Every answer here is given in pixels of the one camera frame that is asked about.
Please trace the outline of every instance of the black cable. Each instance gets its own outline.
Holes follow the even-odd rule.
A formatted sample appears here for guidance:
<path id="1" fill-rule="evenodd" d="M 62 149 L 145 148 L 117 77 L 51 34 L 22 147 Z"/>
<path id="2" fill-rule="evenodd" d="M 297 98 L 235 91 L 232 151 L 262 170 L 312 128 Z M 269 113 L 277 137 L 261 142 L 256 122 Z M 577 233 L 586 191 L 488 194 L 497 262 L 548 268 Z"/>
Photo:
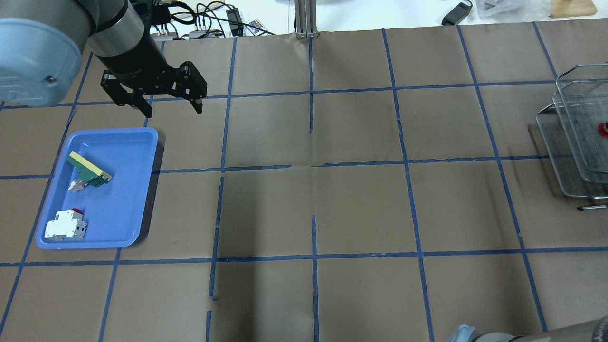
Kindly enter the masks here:
<path id="1" fill-rule="evenodd" d="M 172 1 L 171 4 L 169 5 L 169 7 L 180 7 L 180 8 L 183 8 L 186 11 L 188 11 L 188 14 L 190 14 L 192 16 L 191 20 L 183 20 L 183 19 L 179 19 L 178 17 L 176 17 L 175 13 L 174 13 L 174 14 L 171 14 L 171 19 L 177 21 L 178 23 L 185 24 L 185 25 L 190 25 L 190 24 L 195 24 L 196 23 L 196 13 L 187 4 L 185 4 L 185 3 L 181 2 L 181 1 Z"/>
<path id="2" fill-rule="evenodd" d="M 202 34 L 202 35 L 200 35 L 200 36 L 198 36 L 198 37 L 196 37 L 196 38 L 194 38 L 194 39 L 203 39 L 203 38 L 207 38 L 209 35 L 211 35 L 211 34 L 216 34 L 216 33 L 221 33 L 221 31 L 220 31 L 220 30 L 213 30 L 213 31 L 211 31 L 211 32 L 209 32 L 209 33 L 204 33 L 204 34 Z"/>
<path id="3" fill-rule="evenodd" d="M 175 30 L 175 36 L 176 36 L 176 37 L 179 37 L 179 34 L 178 34 L 178 28 L 177 28 L 177 27 L 175 27 L 175 25 L 174 25 L 172 22 L 169 22 L 169 25 L 173 26 L 173 29 Z"/>
<path id="4" fill-rule="evenodd" d="M 231 9 L 231 10 L 236 9 L 236 7 L 235 7 L 234 5 L 231 5 L 231 4 L 226 4 L 225 2 L 222 2 L 222 1 L 217 1 L 217 0 L 216 0 L 216 1 L 212 1 L 212 2 L 208 3 L 208 4 L 207 4 L 207 6 L 208 6 L 209 8 L 211 8 L 211 5 L 213 5 L 213 4 L 220 4 L 220 5 L 221 5 L 221 6 L 219 6 L 217 9 L 220 9 L 222 6 L 226 6 L 226 7 L 228 7 L 228 8 L 229 8 L 229 9 Z"/>
<path id="5" fill-rule="evenodd" d="M 211 18 L 208 14 L 206 13 L 202 13 L 201 15 L 207 16 L 209 18 Z M 221 21 L 227 21 L 228 23 L 234 24 L 234 25 L 245 25 L 245 26 L 249 26 L 249 27 L 253 27 L 254 29 L 258 30 L 258 31 L 262 31 L 263 33 L 268 33 L 269 35 L 275 35 L 274 33 L 267 31 L 267 30 L 263 30 L 259 27 L 255 27 L 253 25 L 249 25 L 249 24 L 245 24 L 245 23 L 239 23 L 238 21 L 232 21 L 232 20 L 228 20 L 228 19 L 220 19 L 220 18 L 216 18 L 217 20 L 221 20 Z"/>
<path id="6" fill-rule="evenodd" d="M 202 24 L 201 24 L 201 16 L 199 15 L 200 12 L 198 12 L 199 5 L 200 4 L 196 4 L 196 21 L 198 22 L 198 26 L 202 31 L 203 27 L 207 28 L 207 26 L 205 25 L 205 17 L 202 17 Z"/>
<path id="7" fill-rule="evenodd" d="M 198 7 L 199 6 L 203 6 L 205 8 L 204 11 L 202 12 L 198 12 Z M 224 37 L 226 37 L 226 33 L 224 32 L 224 28 L 222 27 L 222 24 L 219 22 L 219 18 L 218 15 L 215 14 L 215 12 L 209 8 L 209 5 L 205 5 L 205 4 L 201 4 L 200 2 L 198 4 L 196 4 L 196 15 L 202 15 L 203 17 L 207 16 L 210 20 L 209 20 L 209 28 L 207 29 L 207 32 L 205 32 L 205 34 L 208 34 L 209 31 L 211 30 L 211 26 L 212 26 L 212 22 L 211 19 L 213 19 L 211 16 L 207 15 L 207 12 L 211 12 L 211 14 L 213 14 L 213 17 L 218 21 L 218 25 L 219 25 L 219 29 L 222 31 L 222 34 L 224 35 Z"/>

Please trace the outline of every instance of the blue tape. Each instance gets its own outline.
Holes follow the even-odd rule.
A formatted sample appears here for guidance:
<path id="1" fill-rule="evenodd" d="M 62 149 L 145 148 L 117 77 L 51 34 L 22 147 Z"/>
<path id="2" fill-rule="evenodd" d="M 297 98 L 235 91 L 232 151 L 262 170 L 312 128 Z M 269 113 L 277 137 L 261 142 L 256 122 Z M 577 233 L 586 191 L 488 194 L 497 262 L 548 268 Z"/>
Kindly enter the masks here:
<path id="1" fill-rule="evenodd" d="M 37 178 L 52 178 L 53 175 L 23 175 L 23 176 L 0 176 L 0 180 L 32 180 Z"/>
<path id="2" fill-rule="evenodd" d="M 313 80 L 313 39 L 308 38 L 308 86 L 310 93 L 310 128 L 308 133 L 312 133 L 314 129 L 314 80 Z"/>
<path id="3" fill-rule="evenodd" d="M 173 169 L 173 170 L 155 170 L 152 174 L 159 173 L 198 173 L 198 172 L 219 172 L 222 171 L 219 167 L 210 167 L 208 169 Z"/>
<path id="4" fill-rule="evenodd" d="M 235 166 L 226 167 L 226 171 L 250 171 L 250 170 L 276 170 L 276 169 L 288 169 L 291 165 L 266 165 L 266 166 Z"/>
<path id="5" fill-rule="evenodd" d="M 555 84 L 555 80 L 546 81 L 519 81 L 519 82 L 489 82 L 478 83 L 478 86 L 509 86 L 509 85 L 548 85 Z"/>
<path id="6" fill-rule="evenodd" d="M 451 85 L 418 85 L 418 86 L 396 86 L 397 90 L 411 90 L 411 89 L 437 89 L 437 88 L 462 88 L 473 86 L 471 83 L 457 83 Z"/>
<path id="7" fill-rule="evenodd" d="M 314 313 L 314 341 L 319 342 L 319 272 L 317 269 L 317 217 L 311 219 L 313 232 L 313 313 Z"/>
<path id="8" fill-rule="evenodd" d="M 473 83 L 475 84 L 475 92 L 477 93 L 477 99 L 479 100 L 479 105 L 480 105 L 480 108 L 483 113 L 483 120 L 485 121 L 486 128 L 488 130 L 488 136 L 490 138 L 490 142 L 492 143 L 492 149 L 494 150 L 494 156 L 496 157 L 496 164 L 498 165 L 498 169 L 500 172 L 500 178 L 502 180 L 502 184 L 505 189 L 506 200 L 507 200 L 507 203 L 509 204 L 509 210 L 511 211 L 511 218 L 513 219 L 513 225 L 515 226 L 515 231 L 517 233 L 517 239 L 519 240 L 519 247 L 522 251 L 522 256 L 523 256 L 523 263 L 526 268 L 526 273 L 528 274 L 528 281 L 530 283 L 530 288 L 532 290 L 532 295 L 534 298 L 534 303 L 536 305 L 536 311 L 537 311 L 537 314 L 539 317 L 539 321 L 541 322 L 541 328 L 543 331 L 547 331 L 547 323 L 545 322 L 545 317 L 542 312 L 541 302 L 538 298 L 538 293 L 536 291 L 536 284 L 534 283 L 534 276 L 532 275 L 532 269 L 530 268 L 530 262 L 528 260 L 527 254 L 525 252 L 525 244 L 523 243 L 523 238 L 520 234 L 519 222 L 517 220 L 517 215 L 515 213 L 515 206 L 513 205 L 513 199 L 511 198 L 511 192 L 509 191 L 509 184 L 506 181 L 505 171 L 502 167 L 500 153 L 496 146 L 496 140 L 494 139 L 494 133 L 492 132 L 492 127 L 491 127 L 489 119 L 488 119 L 488 113 L 486 112 L 485 105 L 483 104 L 482 94 L 481 94 L 481 91 L 479 90 L 479 86 L 477 84 L 477 78 L 475 77 L 475 71 L 473 70 L 473 64 L 471 63 L 471 58 L 469 56 L 469 52 L 466 47 L 466 42 L 465 42 L 465 38 L 462 34 L 462 30 L 460 29 L 460 26 L 457 26 L 456 29 L 458 30 L 458 36 L 460 37 L 460 42 L 461 42 L 462 48 L 465 52 L 466 61 L 467 61 L 467 64 L 469 65 L 469 70 L 471 72 L 471 77 L 473 79 Z"/>
<path id="9" fill-rule="evenodd" d="M 530 159 L 549 159 L 549 156 L 509 156 L 509 157 L 500 157 L 500 160 L 530 160 Z"/>
<path id="10" fill-rule="evenodd" d="M 395 165 L 403 164 L 403 160 L 387 160 L 387 161 L 352 161 L 352 162 L 326 162 L 323 165 L 313 165 L 311 167 L 340 167 L 340 166 L 369 166 L 369 165 Z"/>
<path id="11" fill-rule="evenodd" d="M 85 261 L 33 261 L 26 262 L 23 267 L 39 267 L 39 266 L 99 266 L 113 265 L 112 260 L 85 260 Z"/>
<path id="12" fill-rule="evenodd" d="M 420 281 L 422 285 L 423 299 L 424 299 L 424 311 L 426 313 L 426 323 L 427 328 L 429 330 L 429 339 L 430 342 L 435 342 L 435 335 L 433 332 L 433 322 L 430 315 L 430 304 L 429 304 L 429 292 L 426 287 L 426 275 L 424 272 L 424 263 L 423 263 L 423 250 L 422 244 L 420 242 L 420 231 L 418 229 L 418 217 L 416 216 L 416 204 L 414 201 L 414 194 L 412 189 L 412 177 L 410 174 L 410 167 L 407 158 L 407 150 L 403 138 L 403 127 L 401 126 L 401 113 L 399 111 L 399 99 L 397 97 L 397 88 L 395 85 L 395 72 L 393 70 L 393 62 L 390 57 L 390 49 L 389 49 L 389 41 L 386 37 L 386 30 L 382 29 L 382 38 L 384 39 L 384 48 L 386 49 L 386 57 L 389 62 L 389 71 L 390 71 L 390 81 L 393 90 L 393 100 L 395 102 L 395 114 L 397 118 L 397 127 L 399 130 L 399 140 L 401 143 L 401 152 L 403 154 L 403 165 L 406 169 L 406 183 L 407 183 L 407 194 L 410 200 L 410 208 L 412 211 L 412 223 L 414 226 L 414 236 L 416 239 L 416 252 L 418 253 L 418 264 L 420 265 Z"/>
<path id="13" fill-rule="evenodd" d="M 218 191 L 218 207 L 215 214 L 215 233 L 213 234 L 213 254 L 211 263 L 211 275 L 209 276 L 209 296 L 213 297 L 213 288 L 215 286 L 215 268 L 217 267 L 218 258 L 218 246 L 219 246 L 219 226 L 222 218 L 222 199 L 224 196 L 224 177 L 219 179 L 219 191 Z"/>
<path id="14" fill-rule="evenodd" d="M 425 164 L 430 162 L 462 162 L 462 161 L 495 161 L 495 157 L 449 158 L 449 159 L 413 159 L 409 164 Z"/>
<path id="15" fill-rule="evenodd" d="M 207 311 L 207 319 L 205 320 L 205 342 L 209 342 L 211 335 L 211 310 Z"/>
<path id="16" fill-rule="evenodd" d="M 263 257 L 219 257 L 217 262 L 262 262 L 262 261 L 287 261 L 312 259 L 310 254 L 298 254 L 289 256 L 263 256 Z"/>
<path id="17" fill-rule="evenodd" d="M 238 97 L 268 97 L 268 96 L 291 96 L 291 95 L 302 95 L 308 94 L 308 91 L 288 91 L 288 92 L 261 92 L 259 94 L 235 94 L 233 98 Z"/>
<path id="18" fill-rule="evenodd" d="M 221 169 L 224 172 L 226 167 L 226 145 L 228 144 L 228 124 L 230 123 L 230 103 L 232 101 L 232 80 L 234 78 L 234 61 L 237 56 L 237 38 L 234 37 L 232 43 L 232 57 L 230 58 L 230 77 L 228 79 L 228 96 L 226 100 L 226 118 L 224 120 L 224 137 L 222 140 L 222 161 Z"/>
<path id="19" fill-rule="evenodd" d="M 106 322 L 108 320 L 108 311 L 110 309 L 110 301 L 112 300 L 112 292 L 114 291 L 114 281 L 116 280 L 116 271 L 118 270 L 121 248 L 116 248 L 114 256 L 114 266 L 112 267 L 112 275 L 110 276 L 110 284 L 108 286 L 108 294 L 106 295 L 106 304 L 103 306 L 102 325 L 99 328 L 99 338 L 97 342 L 103 341 L 103 334 L 106 331 Z"/>
<path id="20" fill-rule="evenodd" d="M 315 90 L 314 94 L 335 94 L 337 92 L 366 92 L 366 91 L 387 91 L 393 88 L 359 88 L 359 89 L 331 89 L 331 90 Z"/>
<path id="21" fill-rule="evenodd" d="M 527 248 L 525 250 L 526 253 L 572 253 L 572 252 L 602 252 L 602 251 L 608 251 L 608 246 Z"/>
<path id="22" fill-rule="evenodd" d="M 501 255 L 501 254 L 540 254 L 540 253 L 579 253 L 579 252 L 605 252 L 608 246 L 588 247 L 554 247 L 554 248 L 526 248 L 525 250 L 466 250 L 466 251 L 426 251 L 424 257 L 434 256 L 479 256 L 479 255 Z M 311 260 L 311 259 L 368 259 L 383 257 L 418 257 L 418 252 L 389 252 L 389 253 L 344 253 L 344 254 L 298 254 L 285 256 L 266 257 L 223 257 L 213 259 L 212 257 L 189 258 L 189 259 L 142 259 L 142 260 L 120 260 L 119 265 L 165 265 L 173 263 L 212 263 L 217 262 L 267 262 L 286 260 Z M 88 261 L 38 261 L 26 262 L 23 267 L 56 267 L 56 266 L 90 266 L 90 265 L 113 265 L 111 260 L 88 260 Z M 19 267 L 19 262 L 3 262 L 0 267 Z"/>
<path id="23" fill-rule="evenodd" d="M 424 252 L 424 256 L 486 256 L 496 254 L 519 254 L 522 250 L 480 250 L 480 251 L 434 251 Z"/>
<path id="24" fill-rule="evenodd" d="M 86 66 L 85 66 L 85 71 L 82 75 L 82 78 L 80 80 L 80 84 L 78 85 L 78 91 L 76 92 L 76 96 L 74 98 L 74 102 L 72 104 L 72 111 L 70 113 L 70 116 L 67 120 L 66 123 L 66 129 L 63 132 L 63 137 L 61 138 L 61 142 L 59 144 L 59 147 L 57 148 L 57 154 L 55 155 L 55 162 L 53 163 L 53 166 L 51 168 L 51 174 L 54 173 L 55 171 L 55 167 L 57 166 L 57 159 L 59 158 L 59 154 L 61 153 L 61 148 L 63 146 L 63 142 L 66 139 L 66 135 L 67 135 L 67 129 L 70 125 L 70 122 L 72 120 L 72 117 L 74 116 L 74 112 L 75 112 L 75 108 L 76 108 L 76 102 L 78 102 L 78 97 L 80 97 L 80 92 L 82 91 L 82 86 L 85 83 L 85 77 L 87 72 L 89 71 L 89 66 L 91 65 L 91 58 L 93 57 L 93 53 L 89 54 L 89 59 L 86 62 Z M 42 208 L 44 206 L 44 200 L 46 199 L 46 195 L 48 194 L 49 188 L 50 188 L 50 182 L 51 179 L 49 178 L 46 182 L 46 186 L 44 187 L 44 192 L 42 195 L 42 199 L 40 199 L 40 204 L 38 205 L 38 210 L 36 211 L 36 218 L 34 219 L 34 223 L 32 225 L 32 229 L 30 230 L 30 235 L 27 238 L 27 243 L 26 243 L 26 247 L 25 250 L 23 251 L 23 255 L 21 256 L 21 261 L 19 263 L 19 268 L 17 269 L 17 274 L 15 276 L 15 281 L 13 282 L 13 288 L 11 289 L 11 292 L 9 294 L 9 300 L 6 303 L 6 307 L 4 308 L 4 314 L 2 315 L 2 321 L 0 321 L 0 335 L 2 335 L 2 331 L 4 330 L 4 324 L 6 324 L 6 318 L 9 315 L 9 310 L 10 310 L 10 306 L 13 302 L 13 298 L 15 297 L 15 292 L 17 291 L 17 286 L 19 285 L 19 280 L 21 278 L 21 272 L 23 271 L 23 266 L 25 265 L 26 259 L 27 259 L 27 253 L 30 250 L 30 245 L 32 244 L 32 240 L 34 237 L 34 233 L 36 232 L 36 227 L 38 226 L 38 220 L 40 219 L 40 214 L 42 213 Z"/>
<path id="25" fill-rule="evenodd" d="M 168 265 L 172 263 L 209 263 L 213 262 L 210 257 L 196 257 L 190 259 L 142 259 L 142 260 L 121 260 L 121 265 Z"/>
<path id="26" fill-rule="evenodd" d="M 534 31 L 536 32 L 536 36 L 538 37 L 538 42 L 540 42 L 542 51 L 545 53 L 545 57 L 547 58 L 547 63 L 549 63 L 549 67 L 551 67 L 551 72 L 553 73 L 553 77 L 556 79 L 558 77 L 558 73 L 555 71 L 555 67 L 553 66 L 553 62 L 551 61 L 551 56 L 549 56 L 549 51 L 545 45 L 545 42 L 542 40 L 541 32 L 538 29 L 538 25 L 536 23 L 532 23 L 534 26 Z"/>

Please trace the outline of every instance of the gray robot arm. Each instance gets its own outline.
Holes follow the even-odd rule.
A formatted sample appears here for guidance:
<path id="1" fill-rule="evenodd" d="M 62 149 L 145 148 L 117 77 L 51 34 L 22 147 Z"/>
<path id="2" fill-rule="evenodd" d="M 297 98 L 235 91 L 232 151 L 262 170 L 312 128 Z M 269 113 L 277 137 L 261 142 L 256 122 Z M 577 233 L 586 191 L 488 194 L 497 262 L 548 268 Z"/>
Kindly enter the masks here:
<path id="1" fill-rule="evenodd" d="M 189 61 L 179 68 L 168 65 L 150 37 L 158 2 L 0 0 L 0 100 L 58 103 L 80 70 L 86 44 L 108 68 L 100 84 L 117 105 L 150 117 L 143 95 L 170 94 L 201 113 L 207 82 Z"/>

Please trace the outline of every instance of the plastic tray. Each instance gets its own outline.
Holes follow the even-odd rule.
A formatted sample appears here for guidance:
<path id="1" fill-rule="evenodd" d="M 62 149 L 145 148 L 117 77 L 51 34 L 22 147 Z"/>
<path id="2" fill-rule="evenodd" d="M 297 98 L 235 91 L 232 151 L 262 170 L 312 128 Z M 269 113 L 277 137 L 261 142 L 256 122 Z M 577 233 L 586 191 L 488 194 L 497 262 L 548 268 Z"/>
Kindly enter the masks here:
<path id="1" fill-rule="evenodd" d="M 126 247 L 139 236 L 158 133 L 152 128 L 119 128 L 78 131 L 64 146 L 44 211 L 38 223 L 36 244 L 45 250 Z M 67 187 L 77 180 L 78 170 L 66 161 L 76 151 L 113 176 L 108 184 L 85 187 L 79 192 Z M 78 208 L 87 223 L 82 240 L 53 241 L 44 238 L 56 212 Z"/>

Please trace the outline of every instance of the metal wire basket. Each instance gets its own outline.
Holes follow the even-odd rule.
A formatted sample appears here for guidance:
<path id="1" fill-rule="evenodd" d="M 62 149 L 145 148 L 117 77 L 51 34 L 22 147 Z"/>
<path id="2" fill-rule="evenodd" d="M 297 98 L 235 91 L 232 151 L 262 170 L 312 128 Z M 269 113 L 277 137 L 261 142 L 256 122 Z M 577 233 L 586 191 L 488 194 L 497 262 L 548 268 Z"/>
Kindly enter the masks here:
<path id="1" fill-rule="evenodd" d="M 564 195 L 608 198 L 608 64 L 578 65 L 556 80 L 553 104 L 536 116 Z"/>

